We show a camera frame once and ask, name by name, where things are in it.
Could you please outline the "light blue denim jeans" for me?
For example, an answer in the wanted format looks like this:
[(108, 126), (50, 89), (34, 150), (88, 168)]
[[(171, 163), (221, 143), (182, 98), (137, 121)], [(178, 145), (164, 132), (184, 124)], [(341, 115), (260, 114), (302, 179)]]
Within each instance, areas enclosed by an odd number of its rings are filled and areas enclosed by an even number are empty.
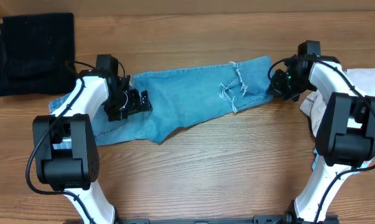
[(86, 77), (82, 95), (66, 115), (88, 114), (99, 146), (136, 139), (160, 144), (177, 128), (270, 102), (272, 96), (266, 93), (270, 66), (271, 59), (265, 56), (244, 62), (133, 75), (134, 88), (148, 92), (152, 110), (112, 122), (103, 106), (94, 102), (93, 94), (102, 91), (95, 90)]

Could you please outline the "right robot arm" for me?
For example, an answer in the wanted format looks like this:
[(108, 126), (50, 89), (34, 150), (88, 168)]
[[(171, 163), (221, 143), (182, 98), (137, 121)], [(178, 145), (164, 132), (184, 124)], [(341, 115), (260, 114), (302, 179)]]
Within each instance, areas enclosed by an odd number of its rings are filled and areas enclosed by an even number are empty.
[(282, 63), (286, 70), (269, 69), (267, 92), (297, 101), (305, 90), (318, 90), (326, 109), (316, 135), (315, 168), (278, 223), (338, 223), (326, 211), (344, 181), (375, 169), (362, 167), (375, 156), (375, 96), (354, 86), (337, 58), (322, 55), (318, 41), (301, 43)]

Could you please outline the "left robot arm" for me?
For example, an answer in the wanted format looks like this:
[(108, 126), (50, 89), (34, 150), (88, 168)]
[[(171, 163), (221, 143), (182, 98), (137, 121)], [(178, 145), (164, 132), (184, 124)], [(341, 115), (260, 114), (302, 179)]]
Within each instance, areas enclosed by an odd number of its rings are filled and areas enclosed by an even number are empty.
[(120, 223), (98, 183), (100, 160), (91, 122), (100, 107), (108, 120), (152, 110), (146, 91), (132, 88), (129, 75), (118, 75), (121, 63), (98, 55), (76, 80), (67, 100), (33, 123), (34, 149), (25, 169), (28, 187), (41, 195), (63, 195), (83, 223)]

